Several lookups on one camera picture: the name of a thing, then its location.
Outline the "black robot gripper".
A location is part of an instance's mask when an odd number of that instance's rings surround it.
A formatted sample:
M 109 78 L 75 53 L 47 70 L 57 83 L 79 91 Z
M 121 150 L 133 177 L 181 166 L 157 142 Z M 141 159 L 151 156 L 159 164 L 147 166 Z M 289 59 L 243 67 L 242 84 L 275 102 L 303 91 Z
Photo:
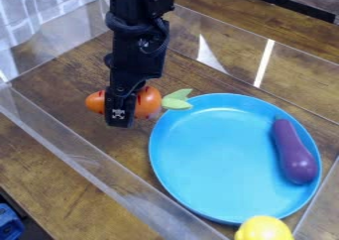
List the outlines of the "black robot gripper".
M 130 128 L 137 109 L 137 93 L 146 80 L 163 73 L 170 43 L 170 23 L 163 18 L 129 25 L 111 12 L 106 24 L 114 31 L 113 53 L 106 58 L 111 86 L 105 91 L 105 121 L 111 127 Z M 133 89 L 126 96 L 119 92 Z

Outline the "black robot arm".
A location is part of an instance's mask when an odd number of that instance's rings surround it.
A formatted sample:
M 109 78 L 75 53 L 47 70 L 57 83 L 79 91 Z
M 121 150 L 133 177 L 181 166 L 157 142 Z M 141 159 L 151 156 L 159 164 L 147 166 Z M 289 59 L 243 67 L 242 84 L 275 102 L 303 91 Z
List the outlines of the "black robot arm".
M 170 22 L 163 15 L 175 0 L 110 0 L 105 22 L 113 30 L 113 52 L 105 57 L 110 84 L 105 92 L 109 126 L 129 128 L 134 121 L 137 93 L 163 72 L 170 43 Z

